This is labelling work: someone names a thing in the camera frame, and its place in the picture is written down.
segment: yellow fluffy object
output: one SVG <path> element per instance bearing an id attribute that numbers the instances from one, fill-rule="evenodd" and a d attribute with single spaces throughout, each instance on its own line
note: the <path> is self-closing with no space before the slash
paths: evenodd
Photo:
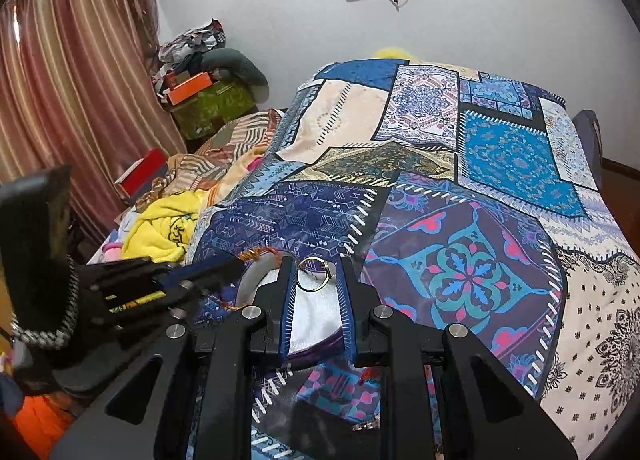
<path id="1" fill-rule="evenodd" d="M 395 48 L 394 46 L 390 48 L 382 48 L 378 50 L 373 56 L 374 59 L 407 59 L 408 61 L 415 62 L 419 59 L 412 56 L 406 50 L 402 48 Z"/>
<path id="2" fill-rule="evenodd" d="M 155 263 L 181 261 L 207 191 L 181 191 L 149 205 L 122 245 L 122 258 L 150 256 Z"/>

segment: bed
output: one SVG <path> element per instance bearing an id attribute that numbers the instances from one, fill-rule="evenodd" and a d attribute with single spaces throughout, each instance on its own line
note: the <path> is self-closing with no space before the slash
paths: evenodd
<path id="1" fill-rule="evenodd" d="M 587 458 L 638 384 L 640 265 L 564 106 L 447 64 L 329 64 L 200 214 L 186 262 L 262 245 L 350 255 L 386 304 L 471 328 Z M 375 433 L 352 427 L 380 410 L 379 386 L 344 357 L 257 383 L 254 458 L 377 458 Z"/>

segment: orange cloth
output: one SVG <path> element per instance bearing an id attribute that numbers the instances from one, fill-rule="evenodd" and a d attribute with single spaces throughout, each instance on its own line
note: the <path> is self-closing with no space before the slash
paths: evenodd
<path id="1" fill-rule="evenodd" d="M 71 426 L 73 417 L 57 408 L 46 396 L 26 396 L 13 423 L 27 445 L 46 460 L 53 445 Z"/>

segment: wooden floor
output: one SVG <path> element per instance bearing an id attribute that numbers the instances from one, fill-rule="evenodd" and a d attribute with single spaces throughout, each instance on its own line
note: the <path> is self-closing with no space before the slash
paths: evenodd
<path id="1" fill-rule="evenodd" d="M 640 254 L 640 181 L 605 169 L 601 194 L 631 247 Z"/>

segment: white wall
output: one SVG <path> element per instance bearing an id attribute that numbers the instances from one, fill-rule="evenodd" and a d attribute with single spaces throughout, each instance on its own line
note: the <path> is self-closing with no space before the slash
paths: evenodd
<path id="1" fill-rule="evenodd" d="M 640 33 L 620 0 L 158 1 L 163 40 L 219 19 L 227 46 L 266 74 L 264 106 L 286 107 L 323 64 L 402 46 L 546 88 L 572 116 L 596 110 L 605 155 L 640 169 Z"/>

